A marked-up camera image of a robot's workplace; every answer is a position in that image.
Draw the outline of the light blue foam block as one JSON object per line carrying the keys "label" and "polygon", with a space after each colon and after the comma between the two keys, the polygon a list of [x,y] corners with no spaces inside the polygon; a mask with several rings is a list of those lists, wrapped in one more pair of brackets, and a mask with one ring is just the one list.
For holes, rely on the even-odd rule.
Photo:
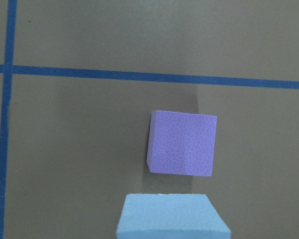
{"label": "light blue foam block", "polygon": [[128,194],[118,239],[229,239],[231,230],[205,194]]}

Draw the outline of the purple foam block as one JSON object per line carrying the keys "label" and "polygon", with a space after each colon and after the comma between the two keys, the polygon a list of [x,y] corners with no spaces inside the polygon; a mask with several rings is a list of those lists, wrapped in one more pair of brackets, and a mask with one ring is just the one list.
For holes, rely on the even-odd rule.
{"label": "purple foam block", "polygon": [[153,111],[147,164],[151,173],[210,177],[217,116]]}

